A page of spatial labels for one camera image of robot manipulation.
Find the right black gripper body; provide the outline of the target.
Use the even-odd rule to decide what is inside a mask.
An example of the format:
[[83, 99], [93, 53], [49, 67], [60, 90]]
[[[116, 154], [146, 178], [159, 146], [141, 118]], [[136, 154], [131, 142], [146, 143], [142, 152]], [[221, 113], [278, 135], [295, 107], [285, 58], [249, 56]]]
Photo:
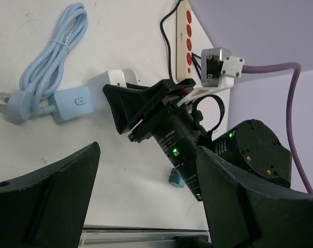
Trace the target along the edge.
[[161, 80], [156, 85], [135, 89], [140, 100], [135, 114], [139, 120], [128, 138], [140, 143], [153, 137], [179, 173], [197, 201], [202, 201], [196, 167], [197, 148], [205, 137], [201, 115], [190, 113], [191, 103], [178, 102], [192, 92], [195, 81], [185, 79], [179, 84]]

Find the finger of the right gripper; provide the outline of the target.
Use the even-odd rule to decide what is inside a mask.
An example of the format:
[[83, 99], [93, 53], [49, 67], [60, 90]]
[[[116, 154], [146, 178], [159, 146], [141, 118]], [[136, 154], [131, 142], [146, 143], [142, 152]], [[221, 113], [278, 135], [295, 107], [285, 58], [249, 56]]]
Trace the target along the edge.
[[110, 105], [117, 132], [124, 134], [160, 109], [167, 88], [164, 83], [144, 89], [106, 85], [103, 93]]

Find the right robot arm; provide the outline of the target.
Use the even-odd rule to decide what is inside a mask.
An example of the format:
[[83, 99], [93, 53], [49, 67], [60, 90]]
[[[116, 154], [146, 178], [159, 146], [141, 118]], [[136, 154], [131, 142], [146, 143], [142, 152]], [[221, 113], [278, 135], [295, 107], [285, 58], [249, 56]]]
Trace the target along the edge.
[[197, 148], [206, 147], [225, 161], [274, 184], [291, 184], [291, 152], [276, 134], [259, 120], [246, 120], [214, 139], [201, 126], [198, 110], [202, 97], [180, 104], [195, 90], [195, 81], [170, 79], [151, 87], [106, 85], [103, 93], [110, 105], [118, 133], [132, 142], [154, 138], [165, 156], [198, 201], [202, 200], [196, 166]]

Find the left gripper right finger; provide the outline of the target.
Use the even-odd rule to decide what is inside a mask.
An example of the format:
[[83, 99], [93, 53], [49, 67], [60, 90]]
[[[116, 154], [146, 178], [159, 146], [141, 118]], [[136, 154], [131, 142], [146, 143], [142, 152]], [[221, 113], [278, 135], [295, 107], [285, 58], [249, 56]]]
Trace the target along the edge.
[[197, 149], [213, 247], [313, 247], [313, 195], [284, 188]]

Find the beige red power strip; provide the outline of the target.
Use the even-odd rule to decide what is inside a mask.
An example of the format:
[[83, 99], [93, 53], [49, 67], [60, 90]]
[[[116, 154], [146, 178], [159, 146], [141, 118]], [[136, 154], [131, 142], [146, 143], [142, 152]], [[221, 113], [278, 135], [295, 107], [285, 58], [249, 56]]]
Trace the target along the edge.
[[192, 73], [192, 14], [188, 1], [176, 9], [176, 79], [181, 82]]

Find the small white plug adapter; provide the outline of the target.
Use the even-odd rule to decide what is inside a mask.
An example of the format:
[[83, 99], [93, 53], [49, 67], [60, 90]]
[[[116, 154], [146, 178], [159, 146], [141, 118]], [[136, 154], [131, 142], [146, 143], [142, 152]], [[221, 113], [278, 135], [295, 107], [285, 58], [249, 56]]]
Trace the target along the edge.
[[127, 84], [139, 85], [140, 83], [140, 74], [135, 69], [126, 68], [123, 69], [123, 74], [125, 82]]

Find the teal plug adapter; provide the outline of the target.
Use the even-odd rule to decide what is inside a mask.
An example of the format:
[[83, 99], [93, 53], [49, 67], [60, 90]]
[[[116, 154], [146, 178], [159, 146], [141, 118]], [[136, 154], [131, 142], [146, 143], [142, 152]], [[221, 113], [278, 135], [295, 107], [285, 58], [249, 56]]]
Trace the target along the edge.
[[183, 179], [175, 168], [171, 169], [168, 182], [176, 188], [183, 188], [185, 186]]

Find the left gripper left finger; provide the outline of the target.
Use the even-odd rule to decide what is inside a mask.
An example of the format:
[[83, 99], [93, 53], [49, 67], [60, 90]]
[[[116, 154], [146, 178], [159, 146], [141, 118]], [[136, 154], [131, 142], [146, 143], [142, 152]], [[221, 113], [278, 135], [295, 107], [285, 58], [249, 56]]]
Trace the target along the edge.
[[93, 142], [0, 182], [0, 247], [78, 247], [99, 159]]

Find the light blue power strip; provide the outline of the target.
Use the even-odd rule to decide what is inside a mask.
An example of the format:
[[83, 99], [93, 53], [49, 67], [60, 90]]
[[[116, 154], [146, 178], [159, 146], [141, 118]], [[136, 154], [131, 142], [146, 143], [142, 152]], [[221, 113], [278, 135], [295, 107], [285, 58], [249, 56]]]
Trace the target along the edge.
[[55, 109], [52, 116], [56, 122], [72, 120], [95, 111], [88, 86], [56, 91], [48, 98], [48, 104]]

